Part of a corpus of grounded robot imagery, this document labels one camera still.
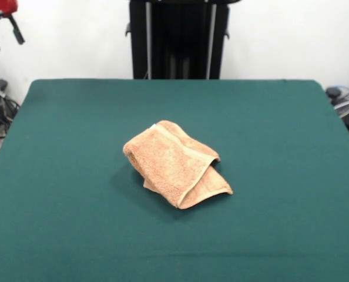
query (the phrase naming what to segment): black metal frame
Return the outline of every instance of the black metal frame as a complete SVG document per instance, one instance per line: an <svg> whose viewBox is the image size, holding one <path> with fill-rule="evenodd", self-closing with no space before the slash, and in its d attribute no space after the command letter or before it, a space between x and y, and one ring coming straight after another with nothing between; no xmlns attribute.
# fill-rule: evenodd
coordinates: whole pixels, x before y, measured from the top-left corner
<svg viewBox="0 0 349 282"><path fill-rule="evenodd" d="M210 5L204 1L190 0L150 1L150 50L147 49L146 5L147 1L130 2L134 78L218 79L229 17L227 4ZM213 7L216 11L214 29L211 30L212 52L209 52ZM150 73L148 51L152 54Z"/></svg>

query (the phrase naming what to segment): green felt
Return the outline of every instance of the green felt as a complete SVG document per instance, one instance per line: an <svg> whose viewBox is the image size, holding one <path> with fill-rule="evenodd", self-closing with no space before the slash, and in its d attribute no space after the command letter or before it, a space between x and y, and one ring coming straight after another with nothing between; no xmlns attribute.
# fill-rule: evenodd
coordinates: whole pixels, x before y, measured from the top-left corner
<svg viewBox="0 0 349 282"><path fill-rule="evenodd" d="M162 119L233 196L142 187L122 147ZM36 81L0 152L10 281L349 282L349 134L312 81Z"/></svg>

